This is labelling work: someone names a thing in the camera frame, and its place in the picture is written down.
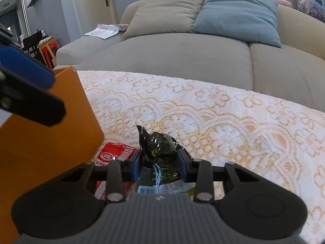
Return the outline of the black snack packet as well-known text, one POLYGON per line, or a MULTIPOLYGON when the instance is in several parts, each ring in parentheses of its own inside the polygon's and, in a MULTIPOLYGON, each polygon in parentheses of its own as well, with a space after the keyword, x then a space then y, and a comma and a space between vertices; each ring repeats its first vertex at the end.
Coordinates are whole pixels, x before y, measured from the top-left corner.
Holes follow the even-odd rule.
POLYGON ((178 153, 190 154, 175 138, 165 133, 148 133, 138 125, 139 145, 144 152, 142 169, 136 191, 146 194, 194 194, 195 183, 182 181, 178 167, 178 153))

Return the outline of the black dining chair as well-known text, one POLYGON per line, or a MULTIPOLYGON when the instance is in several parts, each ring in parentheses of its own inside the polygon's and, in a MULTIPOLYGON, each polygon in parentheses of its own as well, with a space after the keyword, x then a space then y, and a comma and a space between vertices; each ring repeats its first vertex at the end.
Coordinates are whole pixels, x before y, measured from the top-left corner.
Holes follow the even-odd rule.
POLYGON ((38 31, 33 35, 23 39, 23 51, 39 62, 41 62, 42 59, 41 53, 38 49, 38 45, 41 40, 42 40, 41 31, 38 31))

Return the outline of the orange cardboard box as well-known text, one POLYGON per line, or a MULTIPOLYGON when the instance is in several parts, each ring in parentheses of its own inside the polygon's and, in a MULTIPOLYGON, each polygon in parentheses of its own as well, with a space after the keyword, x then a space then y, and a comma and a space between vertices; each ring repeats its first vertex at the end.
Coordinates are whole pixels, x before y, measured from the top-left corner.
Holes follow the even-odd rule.
POLYGON ((46 181, 91 160, 104 133, 75 68, 54 70, 50 93, 64 101, 66 115, 47 127, 11 115, 1 126, 1 243, 19 234, 11 219, 17 198, 46 181))

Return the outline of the white lace tablecloth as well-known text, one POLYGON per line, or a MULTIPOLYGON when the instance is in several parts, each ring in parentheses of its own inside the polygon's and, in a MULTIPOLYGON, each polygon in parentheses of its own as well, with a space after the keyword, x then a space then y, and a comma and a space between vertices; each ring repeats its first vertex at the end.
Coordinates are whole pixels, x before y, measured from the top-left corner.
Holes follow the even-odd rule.
POLYGON ((324 240, 324 113, 213 83, 131 72, 80 71, 105 142, 138 147, 137 126, 174 137, 194 158, 233 161, 307 205, 301 236, 324 240))

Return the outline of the open magazine on sofa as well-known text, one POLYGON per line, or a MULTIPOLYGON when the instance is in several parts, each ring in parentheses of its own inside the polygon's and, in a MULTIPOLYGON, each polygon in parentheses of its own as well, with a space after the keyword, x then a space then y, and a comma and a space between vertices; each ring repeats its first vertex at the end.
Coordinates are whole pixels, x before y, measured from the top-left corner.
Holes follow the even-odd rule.
POLYGON ((98 24, 97 28, 85 33, 85 36, 94 36, 100 39, 106 40, 118 33, 123 33, 127 31, 129 25, 127 24, 98 24))

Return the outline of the beige door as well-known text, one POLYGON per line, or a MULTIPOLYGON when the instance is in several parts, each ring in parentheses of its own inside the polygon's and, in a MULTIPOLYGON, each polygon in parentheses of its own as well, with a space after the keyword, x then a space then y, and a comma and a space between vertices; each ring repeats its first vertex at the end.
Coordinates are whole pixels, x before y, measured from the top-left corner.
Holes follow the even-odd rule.
POLYGON ((94 30, 98 24, 118 23, 114 0, 73 0, 81 33, 94 30))

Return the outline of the grey sofa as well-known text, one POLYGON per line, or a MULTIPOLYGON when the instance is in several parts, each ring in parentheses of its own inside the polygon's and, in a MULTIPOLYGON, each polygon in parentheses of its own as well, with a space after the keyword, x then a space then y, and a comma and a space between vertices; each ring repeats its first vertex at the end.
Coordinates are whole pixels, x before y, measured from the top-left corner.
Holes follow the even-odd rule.
POLYGON ((60 48, 57 65, 137 72, 275 96, 324 110, 324 24, 279 5, 281 48, 206 34, 165 33, 106 40, 84 36, 60 48))

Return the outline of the blue cushion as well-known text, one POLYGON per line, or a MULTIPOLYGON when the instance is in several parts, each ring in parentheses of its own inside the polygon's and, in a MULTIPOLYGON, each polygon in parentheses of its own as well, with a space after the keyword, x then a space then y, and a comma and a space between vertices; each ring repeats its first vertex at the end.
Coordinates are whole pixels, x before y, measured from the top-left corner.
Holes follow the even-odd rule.
POLYGON ((205 0, 192 31, 281 48, 274 0, 205 0))

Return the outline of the beige cushion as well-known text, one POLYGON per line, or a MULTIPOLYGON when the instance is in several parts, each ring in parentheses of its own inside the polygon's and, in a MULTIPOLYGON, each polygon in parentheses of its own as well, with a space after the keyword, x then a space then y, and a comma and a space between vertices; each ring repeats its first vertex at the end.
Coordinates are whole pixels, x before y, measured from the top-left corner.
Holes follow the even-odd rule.
POLYGON ((190 33, 204 0, 140 0, 125 9, 125 39, 135 36, 190 33))

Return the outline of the wall shelf with plant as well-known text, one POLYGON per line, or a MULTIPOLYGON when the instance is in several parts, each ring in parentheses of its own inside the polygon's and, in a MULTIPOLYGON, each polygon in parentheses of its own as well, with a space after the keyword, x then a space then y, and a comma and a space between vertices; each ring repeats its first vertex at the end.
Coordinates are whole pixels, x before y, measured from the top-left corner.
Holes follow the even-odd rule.
POLYGON ((38 0, 31 0, 28 4, 28 8, 33 7, 38 0))

